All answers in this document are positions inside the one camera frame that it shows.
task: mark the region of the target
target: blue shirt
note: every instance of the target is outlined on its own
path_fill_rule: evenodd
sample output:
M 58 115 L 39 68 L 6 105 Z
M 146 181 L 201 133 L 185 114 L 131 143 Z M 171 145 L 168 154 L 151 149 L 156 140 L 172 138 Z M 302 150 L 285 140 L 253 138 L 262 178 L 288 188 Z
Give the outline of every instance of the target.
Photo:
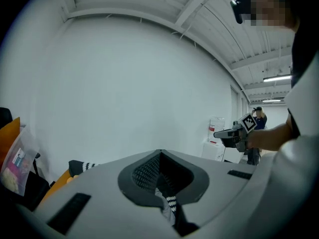
M 255 130 L 260 130 L 260 129 L 264 129 L 265 128 L 265 125 L 266 125 L 266 122 L 267 122 L 267 116 L 265 115 L 264 117 L 254 117 L 256 123 L 257 123 L 257 126 L 255 127 Z

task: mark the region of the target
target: black pants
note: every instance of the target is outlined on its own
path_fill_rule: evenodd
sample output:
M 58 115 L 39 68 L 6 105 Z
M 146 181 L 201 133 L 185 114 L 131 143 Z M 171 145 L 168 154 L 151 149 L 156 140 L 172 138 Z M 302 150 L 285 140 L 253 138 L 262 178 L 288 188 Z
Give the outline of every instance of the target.
M 245 152 L 245 155 L 248 156 L 247 164 L 258 165 L 260 158 L 259 148 L 251 148 Z

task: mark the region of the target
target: forearm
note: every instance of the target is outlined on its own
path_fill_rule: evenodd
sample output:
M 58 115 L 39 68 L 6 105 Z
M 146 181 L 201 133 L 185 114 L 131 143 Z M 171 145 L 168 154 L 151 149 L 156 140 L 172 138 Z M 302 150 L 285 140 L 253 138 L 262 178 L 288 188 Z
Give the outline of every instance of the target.
M 292 130 L 287 123 L 269 130 L 253 131 L 248 137 L 248 146 L 277 151 L 286 141 L 292 139 Z

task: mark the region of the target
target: wall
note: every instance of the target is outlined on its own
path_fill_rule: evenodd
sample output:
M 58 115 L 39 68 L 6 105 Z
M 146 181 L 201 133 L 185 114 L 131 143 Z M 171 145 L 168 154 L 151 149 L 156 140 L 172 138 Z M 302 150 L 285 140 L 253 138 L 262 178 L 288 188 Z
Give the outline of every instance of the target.
M 42 34 L 46 23 L 32 22 Z M 157 148 L 200 156 L 211 116 L 231 123 L 230 85 L 238 86 L 169 29 L 123 17 L 54 23 L 40 41 L 16 30 L 24 42 L 9 42 L 0 96 L 30 124 L 52 179 L 72 159 L 103 163 Z
M 288 108 L 286 106 L 264 106 L 263 109 L 267 115 L 266 126 L 268 129 L 286 122 L 288 117 Z

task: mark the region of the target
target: orange cushion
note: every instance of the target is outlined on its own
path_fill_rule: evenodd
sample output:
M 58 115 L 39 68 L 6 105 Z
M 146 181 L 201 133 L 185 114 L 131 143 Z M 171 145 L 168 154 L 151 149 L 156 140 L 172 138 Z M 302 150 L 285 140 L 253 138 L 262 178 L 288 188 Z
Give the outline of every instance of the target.
M 53 184 L 52 188 L 49 189 L 48 192 L 46 192 L 44 198 L 42 199 L 41 203 L 45 201 L 49 196 L 51 196 L 55 191 L 59 190 L 61 187 L 63 187 L 66 184 L 67 179 L 71 177 L 69 170 L 66 170 L 64 174 L 61 175 L 61 177 Z
M 20 118 L 16 118 L 14 121 L 0 129 L 0 168 L 2 167 L 11 145 L 19 134 Z

